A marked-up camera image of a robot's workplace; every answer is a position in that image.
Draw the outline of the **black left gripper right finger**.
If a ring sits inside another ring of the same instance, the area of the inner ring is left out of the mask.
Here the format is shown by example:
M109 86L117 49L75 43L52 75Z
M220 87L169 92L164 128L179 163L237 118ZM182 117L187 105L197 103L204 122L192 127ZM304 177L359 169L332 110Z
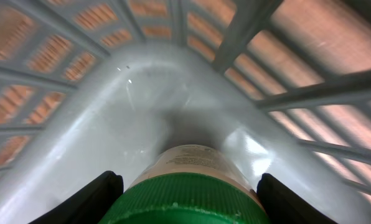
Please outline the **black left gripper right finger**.
M256 193L272 223L337 224L271 174L261 176Z

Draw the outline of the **green lid jar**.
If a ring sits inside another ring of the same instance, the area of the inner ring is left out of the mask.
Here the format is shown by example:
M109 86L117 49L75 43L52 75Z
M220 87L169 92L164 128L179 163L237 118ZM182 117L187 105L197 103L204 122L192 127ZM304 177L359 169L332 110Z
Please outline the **green lid jar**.
M114 202L101 223L269 224L233 162L211 147L163 152Z

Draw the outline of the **grey plastic mesh basket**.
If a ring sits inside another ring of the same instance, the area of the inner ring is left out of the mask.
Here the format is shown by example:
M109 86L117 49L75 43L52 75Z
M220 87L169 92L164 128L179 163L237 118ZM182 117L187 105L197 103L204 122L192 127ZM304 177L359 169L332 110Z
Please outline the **grey plastic mesh basket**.
M371 1L0 1L0 223L181 144L371 223Z

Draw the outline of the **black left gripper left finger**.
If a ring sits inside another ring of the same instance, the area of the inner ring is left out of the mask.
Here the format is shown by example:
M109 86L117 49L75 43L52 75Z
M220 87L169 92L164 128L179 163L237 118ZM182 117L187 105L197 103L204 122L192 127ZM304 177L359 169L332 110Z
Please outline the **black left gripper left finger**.
M123 192L122 176L105 171L30 224L98 223Z

